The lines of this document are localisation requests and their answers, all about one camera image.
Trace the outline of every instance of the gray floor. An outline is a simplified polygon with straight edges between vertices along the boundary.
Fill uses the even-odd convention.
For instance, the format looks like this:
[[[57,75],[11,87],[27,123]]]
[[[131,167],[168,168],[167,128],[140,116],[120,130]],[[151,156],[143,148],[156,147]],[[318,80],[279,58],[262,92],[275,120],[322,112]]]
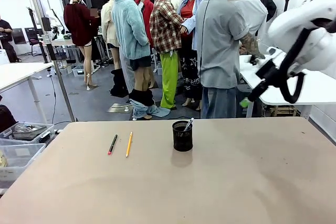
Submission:
[[[24,62],[35,62],[40,61],[41,59],[42,58],[39,56],[29,57],[25,58]],[[126,103],[128,101],[128,97],[117,98],[110,95],[109,90],[113,86],[113,75],[110,73],[111,70],[113,70],[113,65],[101,68],[92,76],[93,81],[98,84],[99,87],[91,91],[86,90],[83,77],[74,77],[72,73],[67,76],[62,75],[72,110],[79,121],[125,121],[130,119],[130,114],[107,112],[108,108],[114,103]],[[48,78],[47,75],[48,72],[46,70],[34,75],[36,77],[42,77],[40,80],[35,80],[34,85],[41,100],[47,120],[51,123],[54,113],[55,98],[51,79]],[[159,87],[161,87],[161,77],[155,77]],[[56,91],[54,123],[69,121],[70,117],[60,90],[58,79],[56,76],[53,76],[52,80]],[[155,101],[160,101],[162,97],[162,89],[154,89],[153,94]],[[3,96],[1,104],[8,106],[16,120],[21,122],[40,122],[40,117],[27,82],[9,89],[1,93],[1,95]],[[199,118],[198,112],[183,108],[181,106],[183,102],[183,96],[178,95],[176,97],[178,110],[172,111],[171,114],[164,119],[177,119],[179,117]],[[66,125],[67,123],[58,124],[57,128],[62,129]]]

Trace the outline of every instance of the orange pencil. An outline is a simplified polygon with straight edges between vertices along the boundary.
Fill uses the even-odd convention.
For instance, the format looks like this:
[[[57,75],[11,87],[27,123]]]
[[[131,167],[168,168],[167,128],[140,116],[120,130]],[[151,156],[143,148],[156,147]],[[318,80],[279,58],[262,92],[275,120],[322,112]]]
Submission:
[[[130,139],[128,140],[126,157],[128,157],[128,155],[130,154],[130,148],[131,148],[131,143],[132,143],[132,136],[133,136],[133,132],[131,132]]]

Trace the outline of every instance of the blue jeans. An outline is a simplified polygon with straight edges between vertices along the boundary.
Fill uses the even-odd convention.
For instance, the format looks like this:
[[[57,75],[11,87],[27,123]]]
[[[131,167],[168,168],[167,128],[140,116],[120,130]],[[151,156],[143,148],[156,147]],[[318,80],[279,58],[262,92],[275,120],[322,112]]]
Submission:
[[[236,88],[203,88],[201,119],[236,118]]]

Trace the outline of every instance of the pencil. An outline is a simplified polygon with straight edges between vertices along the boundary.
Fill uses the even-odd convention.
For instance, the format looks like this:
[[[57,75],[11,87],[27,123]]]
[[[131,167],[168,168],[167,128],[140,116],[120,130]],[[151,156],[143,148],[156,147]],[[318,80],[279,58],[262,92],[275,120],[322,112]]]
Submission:
[[[115,135],[115,137],[114,137],[114,139],[113,139],[113,142],[112,142],[112,144],[111,144],[111,147],[110,147],[110,149],[109,149],[109,152],[107,152],[108,155],[111,155],[111,154],[112,154],[112,150],[113,150],[113,147],[114,147],[114,145],[115,145],[115,142],[116,142],[117,138],[118,138],[118,135]]]
[[[133,136],[133,132],[131,132],[131,134],[130,134],[130,139],[128,140],[128,146],[127,146],[126,157],[128,157],[128,155],[130,154],[130,148],[131,148],[132,136]]]

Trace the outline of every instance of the lime green pants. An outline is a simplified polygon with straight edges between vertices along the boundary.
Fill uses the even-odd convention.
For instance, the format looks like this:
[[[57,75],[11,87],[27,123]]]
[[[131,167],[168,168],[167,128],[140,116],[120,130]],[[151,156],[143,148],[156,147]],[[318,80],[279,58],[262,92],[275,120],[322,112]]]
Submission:
[[[175,93],[179,75],[179,57],[177,51],[170,56],[170,52],[160,54],[162,64],[162,89],[161,107],[171,109],[175,106]]]

